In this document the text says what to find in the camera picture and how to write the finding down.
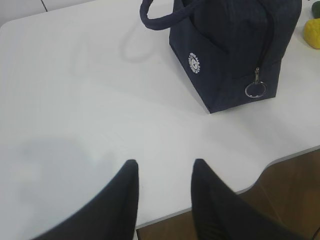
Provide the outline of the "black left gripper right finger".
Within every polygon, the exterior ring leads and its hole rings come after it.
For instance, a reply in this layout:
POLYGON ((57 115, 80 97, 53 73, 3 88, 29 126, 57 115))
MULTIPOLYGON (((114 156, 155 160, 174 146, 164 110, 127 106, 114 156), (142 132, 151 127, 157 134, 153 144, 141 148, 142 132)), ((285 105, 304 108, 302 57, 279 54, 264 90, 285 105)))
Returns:
POLYGON ((300 240, 233 192, 203 159, 191 177, 192 217, 199 240, 300 240))

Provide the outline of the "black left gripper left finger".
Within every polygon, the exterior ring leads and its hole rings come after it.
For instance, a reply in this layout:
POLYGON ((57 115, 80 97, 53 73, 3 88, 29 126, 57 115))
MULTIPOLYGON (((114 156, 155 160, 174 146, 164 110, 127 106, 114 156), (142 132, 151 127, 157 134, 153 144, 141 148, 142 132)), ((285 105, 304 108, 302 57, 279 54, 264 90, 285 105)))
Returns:
POLYGON ((139 167, 127 160, 85 206, 38 240, 132 240, 139 202, 139 167))

